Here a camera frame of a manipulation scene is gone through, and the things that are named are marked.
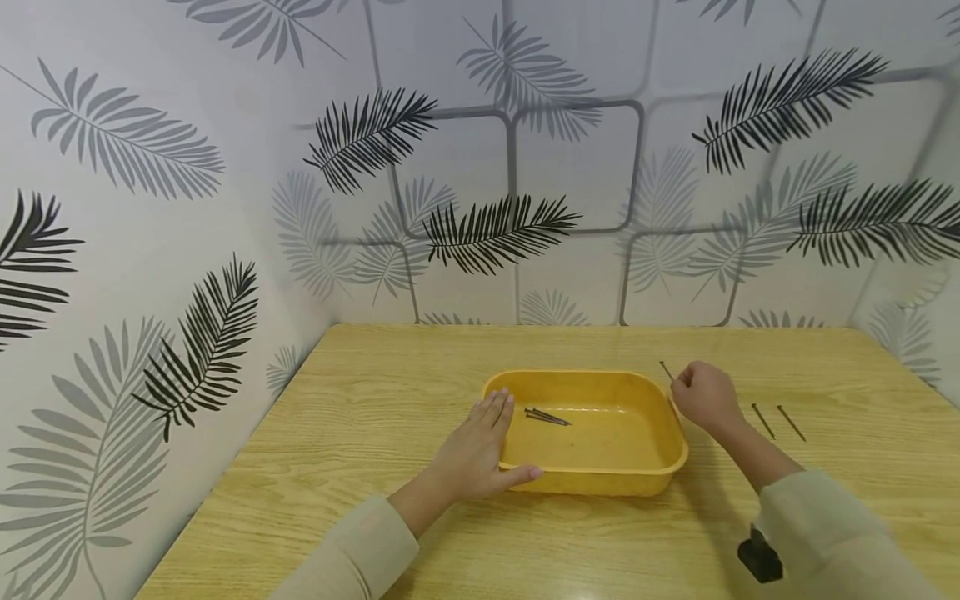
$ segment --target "left hand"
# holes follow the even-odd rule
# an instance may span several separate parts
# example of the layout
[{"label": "left hand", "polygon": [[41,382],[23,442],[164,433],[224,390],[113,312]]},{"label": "left hand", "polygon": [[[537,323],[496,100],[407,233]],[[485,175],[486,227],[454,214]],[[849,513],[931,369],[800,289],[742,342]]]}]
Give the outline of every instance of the left hand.
[{"label": "left hand", "polygon": [[507,388],[477,400],[470,414],[440,446],[424,474],[430,474],[451,502],[485,498],[543,476],[532,465],[499,469],[500,449],[514,415]]}]

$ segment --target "yellow plastic tray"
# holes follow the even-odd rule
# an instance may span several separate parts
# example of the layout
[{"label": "yellow plastic tray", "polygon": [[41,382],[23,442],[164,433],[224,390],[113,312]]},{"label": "yellow plastic tray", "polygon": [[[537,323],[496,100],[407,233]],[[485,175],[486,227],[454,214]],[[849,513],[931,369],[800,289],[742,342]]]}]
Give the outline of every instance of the yellow plastic tray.
[{"label": "yellow plastic tray", "polygon": [[[656,495],[686,462],[689,446],[673,403],[642,375],[507,371],[487,382],[484,396],[504,387],[514,395],[516,409],[500,467],[543,469],[542,478],[519,491]],[[526,407],[572,424],[527,419]]]}]

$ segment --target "hand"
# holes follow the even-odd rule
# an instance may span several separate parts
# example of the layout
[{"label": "hand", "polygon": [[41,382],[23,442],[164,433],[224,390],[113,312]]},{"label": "hand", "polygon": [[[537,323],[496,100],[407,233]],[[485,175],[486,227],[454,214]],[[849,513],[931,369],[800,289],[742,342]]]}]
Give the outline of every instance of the hand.
[{"label": "hand", "polygon": [[684,417],[714,438],[718,431],[746,423],[733,381],[711,364],[693,361],[673,380],[670,391]]},{"label": "hand", "polygon": [[452,502],[484,498],[541,477],[543,471],[530,465],[499,469],[500,448],[513,415],[514,397],[507,388],[477,400],[467,420],[440,446],[424,475],[436,478]]}]

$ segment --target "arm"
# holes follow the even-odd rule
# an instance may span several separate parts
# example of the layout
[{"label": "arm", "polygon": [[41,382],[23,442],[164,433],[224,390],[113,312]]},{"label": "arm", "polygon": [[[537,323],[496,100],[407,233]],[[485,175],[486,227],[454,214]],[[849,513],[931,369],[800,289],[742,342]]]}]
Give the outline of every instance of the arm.
[{"label": "arm", "polygon": [[417,556],[417,540],[448,508],[532,481],[531,466],[500,472],[500,446],[514,414],[506,389],[477,400],[420,474],[389,498],[345,516],[271,595],[271,600],[375,600]]},{"label": "arm", "polygon": [[824,473],[805,471],[744,419],[726,373],[694,362],[671,391],[681,413],[723,446],[759,494],[759,527],[805,597],[942,597],[856,498]]}]

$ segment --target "white wall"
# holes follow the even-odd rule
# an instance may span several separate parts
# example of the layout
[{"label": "white wall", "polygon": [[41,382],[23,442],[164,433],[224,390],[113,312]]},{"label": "white wall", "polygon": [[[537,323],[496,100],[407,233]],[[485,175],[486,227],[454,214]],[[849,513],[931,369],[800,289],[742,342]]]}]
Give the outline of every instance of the white wall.
[{"label": "white wall", "polygon": [[[848,269],[815,250],[785,251],[800,233],[800,205],[831,186],[848,183],[854,197],[926,177],[960,184],[960,35],[950,34],[960,11],[947,12],[955,3],[732,1],[701,14],[707,0],[8,0],[0,591],[132,597],[338,321],[852,324],[960,400],[950,368],[960,352],[950,310],[960,298],[949,258],[960,255],[956,240],[947,235],[932,265],[882,258]],[[526,83],[487,89],[484,68],[502,59],[458,59],[483,51],[513,19],[513,44],[539,59],[514,65]],[[832,123],[809,137],[746,150],[742,168],[708,172],[692,134],[721,114],[725,91],[759,64],[779,73],[804,54],[856,47],[890,61],[867,86],[873,96],[832,106]],[[379,86],[436,100],[437,129],[412,139],[396,167],[359,174],[362,189],[331,189],[303,162],[307,144],[318,144],[312,123],[330,103],[352,109]],[[589,104],[536,111],[570,98]],[[548,114],[582,130],[551,131]],[[206,184],[191,186],[186,173]],[[34,194],[46,225],[25,220]],[[431,258],[422,225],[431,210],[453,206],[459,218],[508,194],[530,194],[534,207],[564,197],[582,217],[559,245],[503,261],[494,275]],[[756,213],[758,195],[778,219]],[[529,235],[491,237],[516,248]],[[742,265],[741,251],[722,251],[741,246],[737,235],[750,240]],[[12,243],[28,238],[29,248]],[[43,245],[50,240],[77,243]],[[28,252],[49,250],[72,252]],[[209,323],[190,322],[191,307],[216,297],[208,274],[231,294],[222,269],[234,256],[255,263],[256,290],[228,318],[255,317],[225,324],[213,308]],[[253,299],[255,309],[243,307]],[[214,362],[232,373],[204,372],[199,396],[184,384],[172,393],[176,407],[158,411],[153,382],[177,368],[174,356],[187,370],[191,357],[202,362],[187,332],[200,346],[219,333]],[[225,346],[231,338],[249,340]],[[239,383],[209,387],[223,374]],[[204,408],[203,394],[225,406]],[[165,441],[162,418],[175,414],[181,424]]]}]

